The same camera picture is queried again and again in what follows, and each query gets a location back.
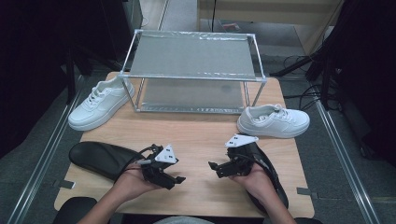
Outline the wooden cabinet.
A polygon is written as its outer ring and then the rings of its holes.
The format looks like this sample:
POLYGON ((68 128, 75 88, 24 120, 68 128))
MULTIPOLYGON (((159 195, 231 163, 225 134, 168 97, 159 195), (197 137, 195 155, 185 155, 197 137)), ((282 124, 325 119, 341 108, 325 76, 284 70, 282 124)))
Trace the wooden cabinet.
POLYGON ((254 21, 293 24, 306 54, 320 45, 334 25, 344 0, 196 0, 200 20, 254 21))

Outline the black curtain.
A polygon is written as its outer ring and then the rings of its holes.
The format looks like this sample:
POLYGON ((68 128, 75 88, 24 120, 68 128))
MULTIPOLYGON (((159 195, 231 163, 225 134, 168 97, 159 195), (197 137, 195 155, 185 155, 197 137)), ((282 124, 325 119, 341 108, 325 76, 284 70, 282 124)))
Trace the black curtain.
POLYGON ((345 0, 326 46, 361 153, 396 167, 396 0, 345 0))

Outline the person's left hand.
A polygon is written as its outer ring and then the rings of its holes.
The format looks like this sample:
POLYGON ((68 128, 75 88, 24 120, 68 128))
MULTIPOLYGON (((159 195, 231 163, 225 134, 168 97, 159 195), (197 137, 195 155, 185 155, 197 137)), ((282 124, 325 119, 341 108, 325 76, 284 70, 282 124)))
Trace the person's left hand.
POLYGON ((160 189, 159 186, 150 183, 143 177, 143 169, 136 163, 127 166, 115 182, 114 188, 116 192, 129 200, 149 191, 160 189))

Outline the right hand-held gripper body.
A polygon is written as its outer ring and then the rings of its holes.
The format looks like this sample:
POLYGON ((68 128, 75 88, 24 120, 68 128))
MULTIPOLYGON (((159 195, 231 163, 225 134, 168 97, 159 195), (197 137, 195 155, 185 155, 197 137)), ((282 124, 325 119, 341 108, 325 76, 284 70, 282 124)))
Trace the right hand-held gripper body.
POLYGON ((230 158, 229 171, 236 171, 237 175, 248 175, 253 166, 253 160, 248 156, 247 145, 256 143, 257 136, 234 134, 226 143, 227 156, 230 158))

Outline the white sneaker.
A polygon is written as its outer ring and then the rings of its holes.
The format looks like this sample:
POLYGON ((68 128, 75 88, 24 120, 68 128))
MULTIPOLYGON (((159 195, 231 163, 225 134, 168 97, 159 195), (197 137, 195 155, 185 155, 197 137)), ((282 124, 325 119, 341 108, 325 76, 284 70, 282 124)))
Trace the white sneaker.
POLYGON ((114 77, 99 81, 89 96, 68 117, 69 126, 76 131, 89 131, 108 122, 134 95, 129 80, 114 77))
POLYGON ((287 109, 282 105, 249 106, 236 125, 240 133, 294 138, 308 129, 310 118, 304 111, 287 109))

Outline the metal floor rail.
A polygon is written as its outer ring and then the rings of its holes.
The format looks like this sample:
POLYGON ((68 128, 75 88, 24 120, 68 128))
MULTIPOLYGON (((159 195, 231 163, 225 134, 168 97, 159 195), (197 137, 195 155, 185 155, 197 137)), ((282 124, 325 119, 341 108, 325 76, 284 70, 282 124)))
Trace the metal floor rail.
POLYGON ((77 93, 69 103, 67 103, 60 117, 57 119, 56 125, 51 131, 50 137, 46 142, 43 151, 37 160, 35 167, 32 169, 32 173, 29 179, 24 184, 21 194, 12 209, 12 213, 6 221, 6 224, 22 224, 26 217, 26 214, 31 207, 31 204, 38 193, 39 187, 42 184, 44 176, 50 167, 50 163, 56 153, 57 147, 59 146, 66 129, 66 119, 70 114, 71 110, 75 108, 77 101, 80 97, 81 89, 87 83, 89 79, 84 76, 77 78, 77 93))
POLYGON ((322 103, 316 102, 316 108, 325 126, 325 129, 332 141, 337 158, 342 166, 347 182, 354 195, 355 201, 361 210, 361 214, 366 224, 382 224, 372 200, 364 187, 361 178, 349 157, 347 148, 335 127, 332 116, 326 111, 322 103))

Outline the black stand leg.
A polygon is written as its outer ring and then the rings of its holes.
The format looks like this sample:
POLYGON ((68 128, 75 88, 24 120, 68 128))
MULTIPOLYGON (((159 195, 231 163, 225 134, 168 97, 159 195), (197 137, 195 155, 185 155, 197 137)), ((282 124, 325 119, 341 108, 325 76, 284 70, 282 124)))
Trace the black stand leg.
POLYGON ((312 62, 312 58, 310 56, 297 56, 296 59, 297 59, 297 61, 295 63, 293 63, 289 66, 286 66, 285 68, 283 68, 280 71, 270 73, 269 76, 270 77, 283 77, 283 76, 293 72, 294 70, 301 68, 302 66, 312 62))

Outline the grey tape strip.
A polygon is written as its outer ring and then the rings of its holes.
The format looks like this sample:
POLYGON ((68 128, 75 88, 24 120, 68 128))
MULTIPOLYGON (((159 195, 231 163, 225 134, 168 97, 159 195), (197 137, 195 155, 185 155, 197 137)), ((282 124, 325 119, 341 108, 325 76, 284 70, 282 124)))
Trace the grey tape strip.
POLYGON ((309 188, 297 187, 296 190, 297 190, 297 193, 300 195, 310 196, 312 199, 318 198, 318 194, 309 188))
POLYGON ((63 189, 72 189, 76 185, 75 182, 68 180, 55 180, 52 184, 53 187, 63 188, 63 189))

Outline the metal shoe rack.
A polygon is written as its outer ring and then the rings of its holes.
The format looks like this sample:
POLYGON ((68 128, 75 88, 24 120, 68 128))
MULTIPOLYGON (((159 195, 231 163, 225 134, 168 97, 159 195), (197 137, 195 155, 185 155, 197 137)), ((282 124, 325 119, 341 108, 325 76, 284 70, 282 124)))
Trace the metal shoe rack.
POLYGON ((254 34, 136 30, 118 77, 136 112, 240 114, 267 78, 254 34))

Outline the person's right hand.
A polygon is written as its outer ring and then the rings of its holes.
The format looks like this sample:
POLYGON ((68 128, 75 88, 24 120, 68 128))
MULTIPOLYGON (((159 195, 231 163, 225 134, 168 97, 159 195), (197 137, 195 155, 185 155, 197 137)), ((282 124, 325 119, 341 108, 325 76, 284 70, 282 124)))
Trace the person's right hand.
POLYGON ((270 178, 264 170, 254 164, 248 175, 232 175, 230 179, 244 187, 252 196, 261 202, 275 194, 275 190, 270 178))

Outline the black slipper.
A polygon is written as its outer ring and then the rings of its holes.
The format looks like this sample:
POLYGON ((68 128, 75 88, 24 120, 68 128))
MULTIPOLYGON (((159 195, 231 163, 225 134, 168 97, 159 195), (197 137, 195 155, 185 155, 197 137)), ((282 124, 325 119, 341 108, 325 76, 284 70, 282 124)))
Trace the black slipper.
POLYGON ((258 164, 264 170, 264 172, 271 180, 272 185, 280 201, 286 206, 286 208, 289 208, 289 199, 279 181, 276 169, 269 160, 269 158, 258 147, 256 143, 251 143, 247 145, 247 155, 253 160, 254 163, 258 164))
POLYGON ((69 151, 72 163, 113 181, 129 162, 142 159, 141 154, 129 148, 94 141, 77 143, 69 151))

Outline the person's grey clothing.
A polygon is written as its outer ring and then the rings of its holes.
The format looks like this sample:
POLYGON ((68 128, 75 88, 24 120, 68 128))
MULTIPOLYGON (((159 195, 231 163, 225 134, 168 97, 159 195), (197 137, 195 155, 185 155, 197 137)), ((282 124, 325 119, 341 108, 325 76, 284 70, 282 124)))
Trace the person's grey clothing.
POLYGON ((159 221, 155 221, 153 224, 214 224, 214 223, 197 217, 181 216, 181 217, 167 217, 159 221))

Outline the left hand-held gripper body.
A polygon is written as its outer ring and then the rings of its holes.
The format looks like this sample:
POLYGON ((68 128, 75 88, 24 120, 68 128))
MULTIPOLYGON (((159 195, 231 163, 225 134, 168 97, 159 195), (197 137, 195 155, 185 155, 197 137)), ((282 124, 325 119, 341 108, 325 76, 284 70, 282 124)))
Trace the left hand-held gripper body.
POLYGON ((176 177, 164 172, 166 168, 178 162, 172 146, 152 145, 149 149, 152 153, 140 162, 144 178, 149 182, 177 182, 176 177))

